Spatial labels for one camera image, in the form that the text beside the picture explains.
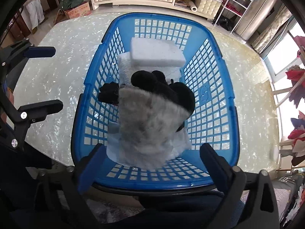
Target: white shelf rack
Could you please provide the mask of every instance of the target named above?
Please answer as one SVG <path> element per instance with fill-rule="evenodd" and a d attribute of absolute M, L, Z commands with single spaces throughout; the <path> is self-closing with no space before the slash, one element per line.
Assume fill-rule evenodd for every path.
<path fill-rule="evenodd" d="M 245 9 L 245 11 L 243 12 L 243 14 L 242 14 L 242 15 L 240 15 L 240 14 L 236 13 L 235 11 L 231 10 L 230 8 L 226 7 L 229 1 L 230 1 L 230 0 L 226 0 L 226 1 L 225 1 L 225 4 L 223 4 L 223 3 L 221 4 L 221 6 L 222 6 L 222 10 L 221 10 L 221 12 L 220 12 L 219 16 L 217 17 L 217 19 L 216 19 L 216 21 L 215 21 L 214 26 L 216 26 L 216 25 L 217 25 L 217 22 L 218 22 L 218 20 L 219 20 L 220 16 L 222 15 L 223 11 L 226 9 L 226 10 L 228 10 L 228 11 L 230 11 L 230 12 L 232 12 L 232 13 L 236 14 L 236 15 L 239 17 L 238 22 L 235 24 L 235 26 L 233 27 L 233 29 L 232 29 L 232 30 L 231 30 L 231 32 L 230 32 L 230 33 L 233 33 L 233 31 L 235 30 L 235 28 L 237 27 L 237 25 L 239 24 L 239 22 L 241 21 L 241 19 L 244 17 L 245 13 L 246 13 L 246 12 L 247 12 L 247 10 L 250 8 L 250 6 L 251 6 L 251 4 L 252 4 L 252 2 L 253 2 L 254 0 L 249 0 L 249 1 L 250 1 L 250 3 L 249 3 L 249 5 L 248 5 L 248 6 L 244 6 L 244 5 L 242 5 L 241 3 L 237 2 L 236 0 L 231 0 L 231 1 L 233 1 L 233 2 L 237 3 L 239 6 L 241 6 L 242 8 L 244 8 L 244 9 Z"/>

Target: curtain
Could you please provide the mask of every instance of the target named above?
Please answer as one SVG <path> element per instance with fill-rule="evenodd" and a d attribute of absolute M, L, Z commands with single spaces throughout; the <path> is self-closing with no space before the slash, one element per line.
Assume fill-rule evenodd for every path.
<path fill-rule="evenodd" d="M 252 47 L 258 53 L 261 53 L 268 43 L 272 40 L 278 29 L 291 17 L 290 11 L 283 4 L 276 14 L 273 22 L 260 34 L 252 43 Z"/>

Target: paper roll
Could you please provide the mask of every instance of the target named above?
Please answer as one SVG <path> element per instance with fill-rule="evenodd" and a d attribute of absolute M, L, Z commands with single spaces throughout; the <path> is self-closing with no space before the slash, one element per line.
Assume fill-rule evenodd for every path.
<path fill-rule="evenodd" d="M 193 2 L 189 2 L 189 5 L 190 5 L 192 11 L 197 12 L 198 8 L 196 7 L 196 5 Z"/>

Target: metal bolt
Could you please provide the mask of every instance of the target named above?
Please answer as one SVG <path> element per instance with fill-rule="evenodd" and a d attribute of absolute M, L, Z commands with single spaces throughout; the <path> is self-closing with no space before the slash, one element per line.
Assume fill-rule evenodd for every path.
<path fill-rule="evenodd" d="M 27 117 L 27 113 L 26 113 L 26 112 L 22 112 L 21 115 L 20 115 L 20 117 L 21 117 L 22 119 L 25 119 L 25 118 Z"/>
<path fill-rule="evenodd" d="M 74 171 L 74 166 L 68 166 L 67 167 L 67 172 L 71 173 Z"/>
<path fill-rule="evenodd" d="M 12 140 L 12 147 L 16 148 L 18 145 L 18 141 L 16 139 Z"/>
<path fill-rule="evenodd" d="M 39 175 L 40 175 L 41 177 L 43 177 L 45 174 L 46 174 L 46 172 L 45 172 L 44 170 L 42 170 L 42 171 L 39 172 Z"/>
<path fill-rule="evenodd" d="M 268 176 L 268 172 L 267 172 L 266 170 L 262 170 L 261 173 L 262 173 L 262 175 L 265 176 L 265 177 Z"/>
<path fill-rule="evenodd" d="M 232 170 L 233 170 L 234 172 L 240 172 L 240 171 L 241 171 L 241 169 L 240 169 L 238 166 L 233 166 L 233 167 L 232 167 Z"/>

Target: hanging white clothing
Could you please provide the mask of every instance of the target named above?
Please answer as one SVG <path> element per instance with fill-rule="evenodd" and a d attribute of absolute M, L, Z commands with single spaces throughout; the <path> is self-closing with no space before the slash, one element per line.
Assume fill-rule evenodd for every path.
<path fill-rule="evenodd" d="M 43 15 L 43 9 L 40 0 L 33 0 L 26 5 L 26 9 L 30 14 L 30 20 L 32 23 L 32 30 L 41 23 L 45 17 Z"/>

